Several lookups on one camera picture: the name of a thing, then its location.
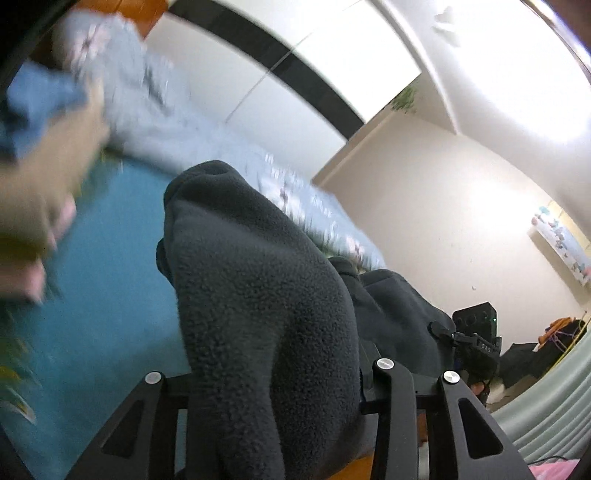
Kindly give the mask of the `blue fleece garment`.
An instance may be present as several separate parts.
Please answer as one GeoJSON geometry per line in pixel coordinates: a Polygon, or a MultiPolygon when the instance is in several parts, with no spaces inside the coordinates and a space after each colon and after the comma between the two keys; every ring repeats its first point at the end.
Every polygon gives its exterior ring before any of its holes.
{"type": "Polygon", "coordinates": [[[1,100],[1,160],[26,157],[54,117],[86,101],[85,89],[69,74],[26,61],[1,100]]]}

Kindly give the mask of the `pink folded garment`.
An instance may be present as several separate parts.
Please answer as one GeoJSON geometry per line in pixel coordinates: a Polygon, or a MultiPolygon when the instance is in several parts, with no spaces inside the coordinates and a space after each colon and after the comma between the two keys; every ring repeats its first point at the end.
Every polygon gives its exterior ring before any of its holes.
{"type": "MultiPolygon", "coordinates": [[[[77,214],[77,207],[72,195],[66,198],[55,226],[50,230],[49,239],[52,249],[72,225],[77,214]]],[[[27,301],[41,304],[45,296],[46,270],[44,255],[35,254],[30,258],[1,259],[1,299],[27,301]]]]}

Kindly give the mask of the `white and black wardrobe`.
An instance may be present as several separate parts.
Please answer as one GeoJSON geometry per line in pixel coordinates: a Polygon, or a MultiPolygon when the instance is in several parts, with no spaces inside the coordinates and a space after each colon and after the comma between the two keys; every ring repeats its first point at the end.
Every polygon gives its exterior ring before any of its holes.
{"type": "Polygon", "coordinates": [[[202,112],[305,178],[421,72],[368,1],[173,1],[146,43],[202,112]]]}

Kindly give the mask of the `pale green curtain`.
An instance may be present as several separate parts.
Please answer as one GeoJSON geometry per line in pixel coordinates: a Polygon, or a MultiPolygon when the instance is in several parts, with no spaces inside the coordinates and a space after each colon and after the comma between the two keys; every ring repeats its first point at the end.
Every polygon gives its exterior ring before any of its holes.
{"type": "Polygon", "coordinates": [[[575,459],[590,444],[590,335],[515,400],[493,413],[524,460],[575,459]]]}

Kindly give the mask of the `orange clothes pile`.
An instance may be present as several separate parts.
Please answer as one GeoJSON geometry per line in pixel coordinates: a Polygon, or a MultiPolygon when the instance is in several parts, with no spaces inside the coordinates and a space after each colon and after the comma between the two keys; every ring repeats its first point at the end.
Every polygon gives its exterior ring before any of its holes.
{"type": "Polygon", "coordinates": [[[538,338],[538,345],[542,347],[549,339],[560,329],[568,326],[574,321],[572,317],[564,317],[553,321],[546,329],[543,335],[538,338]]]}

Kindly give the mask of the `floral green bed blanket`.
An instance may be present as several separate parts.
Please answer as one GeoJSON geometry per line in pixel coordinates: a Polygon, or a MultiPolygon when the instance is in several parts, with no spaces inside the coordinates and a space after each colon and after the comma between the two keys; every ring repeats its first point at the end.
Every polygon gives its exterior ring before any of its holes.
{"type": "Polygon", "coordinates": [[[155,250],[170,176],[106,156],[46,261],[39,304],[1,305],[1,424],[31,474],[61,479],[151,371],[188,371],[172,287],[155,250]]]}

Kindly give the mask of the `light blue floral quilt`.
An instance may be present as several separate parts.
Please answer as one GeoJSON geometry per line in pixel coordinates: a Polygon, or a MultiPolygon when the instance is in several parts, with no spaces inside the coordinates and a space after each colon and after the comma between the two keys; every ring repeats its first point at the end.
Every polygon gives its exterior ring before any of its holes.
{"type": "Polygon", "coordinates": [[[201,113],[169,59],[151,51],[120,14],[75,10],[53,34],[53,56],[77,80],[99,80],[109,146],[169,174],[209,160],[228,163],[323,252],[370,271],[386,261],[338,200],[262,146],[201,113]]]}

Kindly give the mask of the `beige folded garment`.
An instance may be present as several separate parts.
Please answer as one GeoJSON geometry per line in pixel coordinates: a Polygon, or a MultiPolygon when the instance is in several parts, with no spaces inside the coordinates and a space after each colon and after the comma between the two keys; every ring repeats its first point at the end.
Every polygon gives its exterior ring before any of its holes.
{"type": "Polygon", "coordinates": [[[108,138],[102,83],[89,83],[87,94],[83,106],[50,122],[21,163],[1,165],[3,260],[34,260],[55,248],[64,207],[78,194],[108,138]]]}

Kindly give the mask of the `colourful wall poster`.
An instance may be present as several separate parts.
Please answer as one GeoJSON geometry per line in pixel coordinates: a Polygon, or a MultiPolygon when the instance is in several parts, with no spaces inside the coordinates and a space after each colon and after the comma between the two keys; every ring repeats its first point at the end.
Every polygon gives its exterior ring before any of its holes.
{"type": "Polygon", "coordinates": [[[540,207],[532,217],[535,230],[548,243],[556,255],[582,285],[590,283],[590,243],[584,246],[547,207],[540,207]]]}

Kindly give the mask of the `wooden bed frame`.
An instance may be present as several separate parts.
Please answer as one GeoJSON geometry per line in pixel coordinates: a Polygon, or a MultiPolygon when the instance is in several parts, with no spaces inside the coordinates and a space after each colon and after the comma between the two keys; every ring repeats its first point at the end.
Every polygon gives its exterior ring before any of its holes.
{"type": "Polygon", "coordinates": [[[143,38],[149,34],[168,7],[169,3],[166,0],[81,0],[75,4],[77,9],[106,14],[119,13],[135,24],[143,38]]]}

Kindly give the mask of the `hanging green plant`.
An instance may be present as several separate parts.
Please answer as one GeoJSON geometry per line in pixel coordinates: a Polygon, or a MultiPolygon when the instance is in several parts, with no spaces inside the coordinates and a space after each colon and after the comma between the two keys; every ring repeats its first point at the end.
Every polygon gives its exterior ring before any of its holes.
{"type": "Polygon", "coordinates": [[[414,82],[408,84],[391,101],[391,109],[396,112],[412,113],[415,110],[417,87],[414,82]]]}

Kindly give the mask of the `black and white fleece jacket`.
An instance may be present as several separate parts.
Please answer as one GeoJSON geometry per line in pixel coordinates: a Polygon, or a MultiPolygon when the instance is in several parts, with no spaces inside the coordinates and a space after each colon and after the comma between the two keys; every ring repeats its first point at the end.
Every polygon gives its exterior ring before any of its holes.
{"type": "Polygon", "coordinates": [[[206,162],[164,197],[159,271],[191,370],[189,479],[325,479],[373,450],[359,344],[436,377],[452,320],[390,270],[327,258],[235,169],[206,162]]]}

